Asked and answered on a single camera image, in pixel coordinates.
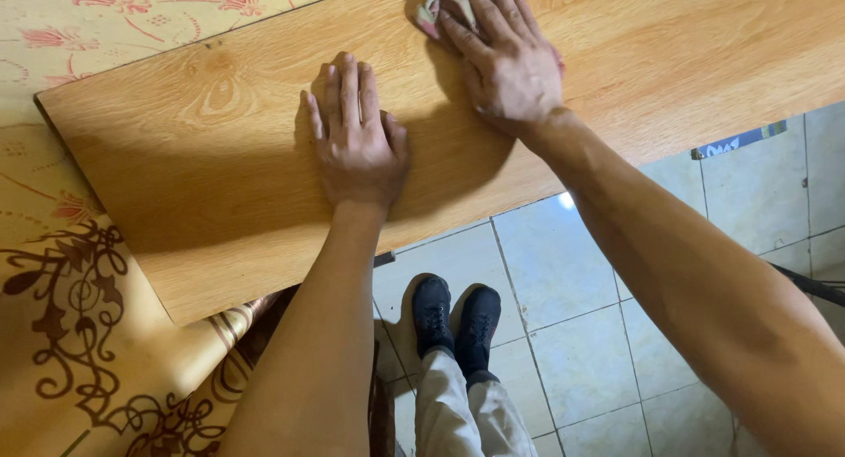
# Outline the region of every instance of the hand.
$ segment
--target hand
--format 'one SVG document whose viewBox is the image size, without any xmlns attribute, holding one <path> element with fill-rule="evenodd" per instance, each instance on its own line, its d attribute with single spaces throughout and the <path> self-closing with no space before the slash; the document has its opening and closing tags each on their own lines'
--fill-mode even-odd
<svg viewBox="0 0 845 457">
<path fill-rule="evenodd" d="M 464 55 L 464 78 L 476 110 L 529 149 L 532 132 L 565 111 L 557 52 L 545 39 L 525 0 L 470 0 L 488 34 L 485 44 L 448 11 L 443 28 Z"/>
<path fill-rule="evenodd" d="M 372 66 L 361 63 L 360 90 L 358 80 L 355 57 L 347 54 L 340 70 L 329 66 L 324 118 L 317 99 L 308 95 L 317 156 L 335 209 L 368 205 L 387 214 L 410 166 L 407 131 L 392 115 L 379 113 Z"/>
</svg>

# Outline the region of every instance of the pants leg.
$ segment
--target pants leg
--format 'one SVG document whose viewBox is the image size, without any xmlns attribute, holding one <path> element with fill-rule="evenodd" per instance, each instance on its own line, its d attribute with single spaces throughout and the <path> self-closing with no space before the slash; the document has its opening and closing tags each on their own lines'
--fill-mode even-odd
<svg viewBox="0 0 845 457">
<path fill-rule="evenodd" d="M 486 457 L 537 457 L 531 434 L 499 379 L 488 372 L 469 377 L 470 410 Z"/>
<path fill-rule="evenodd" d="M 467 397 L 467 381 L 446 349 L 422 359 L 417 382 L 417 455 L 483 457 L 478 426 Z"/>
</svg>

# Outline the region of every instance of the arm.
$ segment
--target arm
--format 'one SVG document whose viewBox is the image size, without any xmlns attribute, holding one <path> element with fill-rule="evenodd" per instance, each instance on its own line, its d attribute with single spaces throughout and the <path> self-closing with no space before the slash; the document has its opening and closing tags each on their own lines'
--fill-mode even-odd
<svg viewBox="0 0 845 457">
<path fill-rule="evenodd" d="M 491 45 L 444 28 L 477 110 L 546 160 L 651 320 L 772 453 L 845 450 L 845 349 L 807 297 L 563 106 L 524 0 L 470 1 Z"/>
<path fill-rule="evenodd" d="M 369 455 L 373 257 L 408 155 L 405 129 L 379 114 L 373 69 L 361 66 L 363 121 L 355 59 L 338 71 L 329 66 L 325 120 L 308 95 L 334 204 L 329 236 L 249 379 L 220 455 Z"/>
</svg>

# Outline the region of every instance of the shoe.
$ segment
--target shoe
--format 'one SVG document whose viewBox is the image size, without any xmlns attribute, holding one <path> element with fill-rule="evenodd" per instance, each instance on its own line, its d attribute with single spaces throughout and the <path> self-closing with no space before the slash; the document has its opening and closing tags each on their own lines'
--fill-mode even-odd
<svg viewBox="0 0 845 457">
<path fill-rule="evenodd" d="M 443 346 L 450 354 L 455 354 L 455 340 L 449 330 L 450 301 L 449 285 L 438 276 L 427 277 L 417 284 L 411 298 L 411 310 L 420 358 L 434 346 Z"/>
<path fill-rule="evenodd" d="M 470 292 L 460 314 L 460 330 L 455 341 L 455 360 L 464 377 L 487 371 L 490 342 L 501 314 L 502 299 L 498 292 L 485 285 Z"/>
</svg>

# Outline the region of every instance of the wood grain laminate board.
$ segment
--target wood grain laminate board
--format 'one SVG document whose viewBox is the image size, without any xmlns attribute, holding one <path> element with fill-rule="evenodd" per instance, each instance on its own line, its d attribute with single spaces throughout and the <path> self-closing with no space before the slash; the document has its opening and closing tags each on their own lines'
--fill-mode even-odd
<svg viewBox="0 0 845 457">
<path fill-rule="evenodd" d="M 472 115 L 417 1 L 325 0 L 38 95 L 175 323 L 308 272 L 331 211 L 300 91 L 340 50 L 414 153 L 379 252 L 563 190 Z M 567 105 L 635 164 L 845 99 L 845 0 L 529 2 Z"/>
</svg>

